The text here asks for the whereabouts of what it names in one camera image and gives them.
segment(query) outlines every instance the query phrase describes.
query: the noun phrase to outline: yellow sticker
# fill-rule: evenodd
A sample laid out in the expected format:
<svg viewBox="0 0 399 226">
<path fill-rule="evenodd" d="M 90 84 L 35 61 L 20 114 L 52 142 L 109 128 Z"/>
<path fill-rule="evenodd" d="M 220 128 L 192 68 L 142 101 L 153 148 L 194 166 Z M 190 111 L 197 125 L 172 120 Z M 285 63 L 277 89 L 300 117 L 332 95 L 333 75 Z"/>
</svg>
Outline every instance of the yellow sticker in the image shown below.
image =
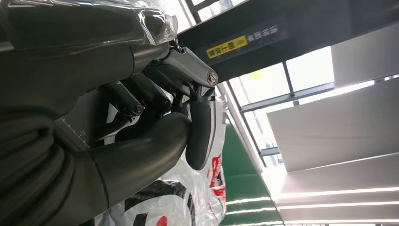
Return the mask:
<svg viewBox="0 0 399 226">
<path fill-rule="evenodd" d="M 222 54 L 228 53 L 230 51 L 233 51 L 235 49 L 241 48 L 246 45 L 248 45 L 247 37 L 243 35 L 236 39 L 215 46 L 213 48 L 207 49 L 207 54 L 209 59 L 212 59 L 214 57 L 220 56 Z"/>
</svg>

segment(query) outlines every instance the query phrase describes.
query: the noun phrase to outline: ceiling light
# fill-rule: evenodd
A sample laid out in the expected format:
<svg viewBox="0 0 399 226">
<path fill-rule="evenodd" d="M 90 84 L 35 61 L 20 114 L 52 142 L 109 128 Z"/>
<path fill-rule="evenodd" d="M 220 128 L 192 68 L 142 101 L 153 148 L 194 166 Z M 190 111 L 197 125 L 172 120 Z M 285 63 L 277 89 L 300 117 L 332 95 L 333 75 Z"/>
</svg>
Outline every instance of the ceiling light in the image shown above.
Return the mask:
<svg viewBox="0 0 399 226">
<path fill-rule="evenodd" d="M 332 204 L 313 204 L 313 205 L 295 205 L 280 206 L 279 210 L 289 209 L 306 209 L 306 208 L 323 208 L 323 207 L 342 207 L 342 206 L 376 206 L 376 205 L 398 205 L 399 201 L 394 202 L 352 202 L 352 203 L 332 203 Z"/>
<path fill-rule="evenodd" d="M 282 221 L 270 221 L 270 222 L 261 222 L 261 223 L 252 223 L 252 224 L 241 224 L 241 225 L 228 225 L 228 226 L 263 226 L 263 225 L 279 225 L 283 224 Z"/>
<path fill-rule="evenodd" d="M 299 197 L 322 196 L 322 195 L 332 195 L 332 194 L 356 194 L 356 193 L 393 192 L 393 191 L 399 191 L 399 187 L 382 187 L 382 188 L 324 191 L 324 192 L 285 193 L 279 195 L 277 198 L 286 199 L 286 198 L 299 198 Z"/>
<path fill-rule="evenodd" d="M 276 210 L 274 207 L 266 207 L 266 208 L 261 208 L 261 209 L 255 209 L 255 210 L 238 210 L 238 211 L 232 211 L 232 212 L 227 212 L 226 215 L 230 214 L 239 214 L 239 213 L 254 213 L 254 212 L 262 212 L 262 211 L 273 211 Z"/>
<path fill-rule="evenodd" d="M 286 224 L 324 224 L 324 223 L 399 223 L 399 219 L 360 219 L 360 220 L 286 220 Z"/>
<path fill-rule="evenodd" d="M 259 202 L 259 201 L 265 201 L 265 200 L 271 200 L 271 199 L 270 199 L 270 197 L 240 199 L 240 200 L 235 200 L 235 201 L 231 201 L 231 202 L 226 202 L 226 205 L 232 205 L 232 204 L 237 204 L 237 203 L 247 203 L 247 202 Z"/>
</svg>

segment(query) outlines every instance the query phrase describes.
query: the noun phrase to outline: fluorescent light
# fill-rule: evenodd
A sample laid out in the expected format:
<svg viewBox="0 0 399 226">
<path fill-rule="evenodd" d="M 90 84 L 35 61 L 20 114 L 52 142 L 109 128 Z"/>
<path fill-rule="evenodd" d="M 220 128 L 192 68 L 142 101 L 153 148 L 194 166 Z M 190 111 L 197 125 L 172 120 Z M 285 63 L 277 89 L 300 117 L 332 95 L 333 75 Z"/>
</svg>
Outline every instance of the fluorescent light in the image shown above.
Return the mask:
<svg viewBox="0 0 399 226">
<path fill-rule="evenodd" d="M 266 208 L 261 208 L 261 209 L 255 209 L 255 210 L 238 210 L 238 211 L 232 211 L 232 212 L 227 212 L 226 215 L 230 214 L 239 214 L 239 213 L 254 213 L 254 212 L 262 212 L 262 211 L 273 211 L 276 210 L 274 207 L 266 207 Z"/>
<path fill-rule="evenodd" d="M 277 198 L 278 199 L 287 199 L 287 198 L 322 196 L 322 195 L 332 195 L 332 194 L 356 194 L 356 193 L 393 192 L 393 191 L 399 191 L 399 187 L 382 187 L 382 188 L 324 191 L 324 192 L 285 193 L 285 194 L 279 195 Z"/>
<path fill-rule="evenodd" d="M 358 89 L 362 89 L 362 88 L 366 88 L 369 86 L 374 85 L 375 82 L 374 80 L 371 81 L 366 81 L 366 82 L 362 82 L 362 83 L 358 83 L 358 84 L 354 84 L 351 86 L 346 86 L 346 87 L 342 87 L 342 88 L 338 88 L 338 89 L 334 89 L 331 92 L 333 93 L 333 96 L 338 96 L 344 93 L 349 93 Z"/>
<path fill-rule="evenodd" d="M 328 226 L 375 226 L 375 224 L 329 224 Z"/>
<path fill-rule="evenodd" d="M 286 224 L 324 224 L 324 223 L 399 223 L 399 219 L 364 219 L 364 220 L 286 220 Z"/>
<path fill-rule="evenodd" d="M 263 225 L 280 225 L 280 224 L 283 224 L 283 222 L 270 221 L 270 222 L 261 222 L 261 223 L 252 223 L 252 224 L 228 225 L 228 226 L 263 226 Z"/>
<path fill-rule="evenodd" d="M 332 203 L 332 204 L 314 204 L 314 205 L 296 205 L 296 206 L 280 206 L 279 210 L 289 209 L 306 209 L 306 208 L 323 208 L 323 207 L 342 207 L 342 206 L 376 206 L 376 205 L 398 205 L 398 201 L 394 202 L 352 202 L 352 203 Z"/>
<path fill-rule="evenodd" d="M 384 78 L 384 81 L 388 81 L 388 80 L 391 80 L 391 79 L 395 79 L 395 78 L 397 78 L 397 77 L 399 77 L 399 75 L 392 75 L 392 76 L 387 76 L 387 77 L 385 77 Z"/>
<path fill-rule="evenodd" d="M 253 198 L 253 199 L 240 199 L 240 200 L 234 200 L 231 202 L 226 202 L 226 205 L 232 205 L 232 204 L 237 204 L 237 203 L 247 203 L 247 202 L 259 202 L 259 201 L 265 201 L 265 200 L 271 200 L 270 197 L 260 197 L 260 198 Z"/>
</svg>

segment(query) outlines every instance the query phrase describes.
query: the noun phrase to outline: screw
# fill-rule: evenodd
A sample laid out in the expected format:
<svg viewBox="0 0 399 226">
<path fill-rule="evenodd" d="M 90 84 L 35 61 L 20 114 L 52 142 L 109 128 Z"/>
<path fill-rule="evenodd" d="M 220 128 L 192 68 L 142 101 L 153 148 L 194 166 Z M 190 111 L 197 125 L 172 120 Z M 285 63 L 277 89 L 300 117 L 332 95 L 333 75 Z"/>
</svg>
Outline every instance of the screw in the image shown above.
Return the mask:
<svg viewBox="0 0 399 226">
<path fill-rule="evenodd" d="M 207 78 L 208 78 L 208 83 L 211 86 L 215 86 L 217 84 L 217 74 L 215 72 L 209 72 Z"/>
<path fill-rule="evenodd" d="M 135 105 L 135 113 L 140 115 L 144 111 L 144 106 L 140 103 Z"/>
<path fill-rule="evenodd" d="M 170 109 L 172 108 L 172 104 L 170 103 L 170 101 L 165 101 L 163 103 L 163 107 L 165 112 L 169 112 Z"/>
</svg>

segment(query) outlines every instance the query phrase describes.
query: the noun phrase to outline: green wall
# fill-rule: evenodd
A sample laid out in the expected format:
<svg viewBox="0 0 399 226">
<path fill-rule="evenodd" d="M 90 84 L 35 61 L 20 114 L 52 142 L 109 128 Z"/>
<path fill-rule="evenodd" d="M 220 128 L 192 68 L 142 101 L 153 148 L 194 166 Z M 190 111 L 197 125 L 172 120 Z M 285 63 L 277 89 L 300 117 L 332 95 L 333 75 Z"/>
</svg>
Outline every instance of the green wall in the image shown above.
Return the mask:
<svg viewBox="0 0 399 226">
<path fill-rule="evenodd" d="M 226 199 L 234 201 L 247 198 L 269 197 L 262 179 L 252 165 L 234 127 L 226 125 L 222 165 L 226 180 Z M 272 201 L 247 202 L 227 206 L 227 212 L 274 207 Z M 239 225 L 281 221 L 276 210 L 226 215 L 221 225 Z"/>
</svg>

